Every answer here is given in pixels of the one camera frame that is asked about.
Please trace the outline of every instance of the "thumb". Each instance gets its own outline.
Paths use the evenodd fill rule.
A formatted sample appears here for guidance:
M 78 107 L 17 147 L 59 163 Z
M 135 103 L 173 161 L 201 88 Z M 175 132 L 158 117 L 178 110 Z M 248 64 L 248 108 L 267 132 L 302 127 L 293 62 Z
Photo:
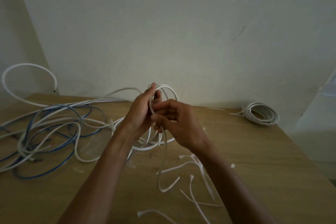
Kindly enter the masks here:
M 174 122 L 168 120 L 165 116 L 159 114 L 153 114 L 150 119 L 156 124 L 162 126 L 165 129 L 170 130 L 174 126 Z

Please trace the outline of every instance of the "person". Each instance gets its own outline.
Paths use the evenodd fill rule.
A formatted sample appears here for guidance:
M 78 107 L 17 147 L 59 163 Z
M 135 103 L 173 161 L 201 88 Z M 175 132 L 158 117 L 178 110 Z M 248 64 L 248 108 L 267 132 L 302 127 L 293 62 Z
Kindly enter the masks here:
M 97 164 L 58 223 L 106 223 L 118 180 L 134 142 L 150 126 L 167 129 L 175 140 L 202 162 L 234 224 L 276 223 L 207 138 L 190 105 L 173 99 L 162 102 L 153 83 L 132 103 Z M 148 101 L 155 114 L 151 115 Z

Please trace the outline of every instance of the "wooden tabletop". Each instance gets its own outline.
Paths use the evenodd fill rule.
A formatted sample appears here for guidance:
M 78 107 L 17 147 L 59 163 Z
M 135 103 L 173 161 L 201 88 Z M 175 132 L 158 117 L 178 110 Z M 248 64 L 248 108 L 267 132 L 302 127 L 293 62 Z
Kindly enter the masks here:
M 54 104 L 81 101 L 86 98 L 34 94 L 31 101 Z M 98 103 L 107 120 L 123 117 L 129 102 Z M 19 103 L 2 112 L 1 121 L 17 117 L 37 108 Z M 230 115 L 232 109 L 194 107 L 209 139 L 221 155 L 234 163 L 234 170 L 257 195 L 279 223 L 336 223 L 336 188 L 317 170 L 292 140 L 277 126 L 262 127 L 248 120 Z M 97 112 L 93 116 L 103 117 Z M 27 120 L 8 126 L 10 130 L 24 128 Z M 111 136 L 105 128 L 89 138 L 82 138 L 79 154 L 88 159 L 98 156 Z M 14 138 L 2 139 L 0 158 L 15 150 Z M 62 162 L 73 150 L 69 145 L 53 154 L 46 154 L 40 163 L 25 163 L 19 167 L 22 175 L 35 175 Z M 195 176 L 192 191 L 198 202 L 212 203 L 200 171 L 196 165 L 162 175 L 162 187 L 180 176 L 169 192 L 156 187 L 158 167 L 164 148 L 135 154 L 121 176 L 110 223 L 169 223 L 155 213 L 137 218 L 137 212 L 157 209 L 175 222 L 204 223 L 196 206 L 180 192 L 189 192 L 190 175 Z M 191 153 L 175 141 L 168 144 L 165 167 L 185 162 L 179 155 Z M 11 171 L 0 174 L 0 223 L 55 223 L 90 174 L 95 163 L 79 162 L 74 156 L 56 171 L 32 180 L 20 180 Z M 231 223 L 225 208 L 201 206 L 212 223 Z

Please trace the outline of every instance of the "wall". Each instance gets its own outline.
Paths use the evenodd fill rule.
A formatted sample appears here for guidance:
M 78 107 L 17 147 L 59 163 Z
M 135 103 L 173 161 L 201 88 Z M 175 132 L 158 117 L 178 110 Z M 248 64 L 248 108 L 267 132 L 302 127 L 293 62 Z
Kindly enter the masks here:
M 289 135 L 326 177 L 336 179 L 336 97 L 317 94 Z
M 26 62 L 48 67 L 23 0 L 0 0 L 0 73 L 13 64 Z M 44 75 L 37 69 L 17 68 L 8 74 L 7 85 L 21 97 L 34 92 L 51 93 L 52 80 Z M 0 109 L 15 102 L 1 85 Z
M 155 81 L 193 105 L 267 103 L 285 131 L 336 66 L 334 1 L 24 0 L 61 94 Z

